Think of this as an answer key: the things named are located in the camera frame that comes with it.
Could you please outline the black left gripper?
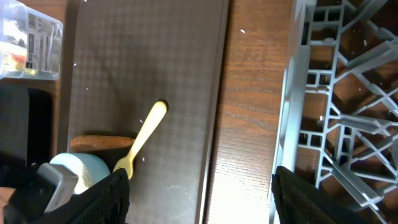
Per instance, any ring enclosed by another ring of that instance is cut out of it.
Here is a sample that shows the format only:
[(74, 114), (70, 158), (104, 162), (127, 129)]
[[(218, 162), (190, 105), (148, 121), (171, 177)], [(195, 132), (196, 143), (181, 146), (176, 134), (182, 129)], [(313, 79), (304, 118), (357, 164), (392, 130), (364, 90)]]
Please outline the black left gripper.
[(1, 186), (14, 189), (4, 208), (4, 222), (31, 223), (39, 219), (50, 200), (50, 183), (37, 167), (1, 164)]

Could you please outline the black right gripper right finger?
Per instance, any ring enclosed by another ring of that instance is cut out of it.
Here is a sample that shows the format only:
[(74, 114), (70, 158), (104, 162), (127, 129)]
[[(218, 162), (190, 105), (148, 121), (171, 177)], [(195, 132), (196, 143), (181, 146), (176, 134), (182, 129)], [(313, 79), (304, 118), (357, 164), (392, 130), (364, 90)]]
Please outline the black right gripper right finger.
[(281, 224), (369, 223), (283, 166), (276, 168), (271, 190)]

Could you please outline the yellow plastic spoon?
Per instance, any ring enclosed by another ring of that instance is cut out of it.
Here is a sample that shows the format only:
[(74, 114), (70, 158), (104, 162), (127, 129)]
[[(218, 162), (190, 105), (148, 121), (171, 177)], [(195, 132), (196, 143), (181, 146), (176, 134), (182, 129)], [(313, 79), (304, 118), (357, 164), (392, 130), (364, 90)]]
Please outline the yellow plastic spoon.
[(149, 111), (147, 118), (142, 124), (128, 154), (117, 161), (113, 171), (124, 169), (127, 172), (128, 179), (131, 179), (134, 173), (133, 161), (143, 145), (150, 138), (151, 134), (158, 127), (167, 113), (168, 107), (165, 102), (157, 101)]

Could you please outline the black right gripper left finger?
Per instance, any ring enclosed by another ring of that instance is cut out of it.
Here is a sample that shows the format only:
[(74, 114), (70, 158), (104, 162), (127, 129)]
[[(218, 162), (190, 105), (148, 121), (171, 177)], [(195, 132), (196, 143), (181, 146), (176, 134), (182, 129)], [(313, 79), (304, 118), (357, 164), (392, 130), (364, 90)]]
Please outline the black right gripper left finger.
[(129, 179), (118, 169), (60, 208), (35, 221), (39, 224), (125, 224), (129, 210)]

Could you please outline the colourful snack wrapper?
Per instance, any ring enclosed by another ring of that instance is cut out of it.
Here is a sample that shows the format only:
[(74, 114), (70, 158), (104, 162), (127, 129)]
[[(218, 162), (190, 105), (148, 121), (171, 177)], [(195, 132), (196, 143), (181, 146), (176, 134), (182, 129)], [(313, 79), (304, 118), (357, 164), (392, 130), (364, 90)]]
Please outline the colourful snack wrapper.
[(24, 47), (1, 42), (1, 76), (20, 77), (25, 70), (27, 50)]

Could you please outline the light blue bowl with rice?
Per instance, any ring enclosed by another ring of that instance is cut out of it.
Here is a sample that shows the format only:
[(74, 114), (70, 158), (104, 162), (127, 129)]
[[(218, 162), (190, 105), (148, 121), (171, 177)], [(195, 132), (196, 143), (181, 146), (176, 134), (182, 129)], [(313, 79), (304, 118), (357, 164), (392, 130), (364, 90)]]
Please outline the light blue bowl with rice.
[(111, 173), (105, 162), (93, 154), (61, 153), (50, 163), (62, 165), (78, 176), (74, 194), (82, 194)]

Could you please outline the orange brown food piece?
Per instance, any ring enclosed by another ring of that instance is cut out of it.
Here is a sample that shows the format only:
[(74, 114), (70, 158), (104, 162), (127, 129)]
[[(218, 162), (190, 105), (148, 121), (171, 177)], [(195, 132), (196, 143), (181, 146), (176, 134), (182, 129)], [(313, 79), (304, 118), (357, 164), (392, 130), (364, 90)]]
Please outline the orange brown food piece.
[(130, 147), (133, 142), (133, 138), (124, 136), (81, 135), (73, 138), (69, 146), (73, 152), (88, 152)]

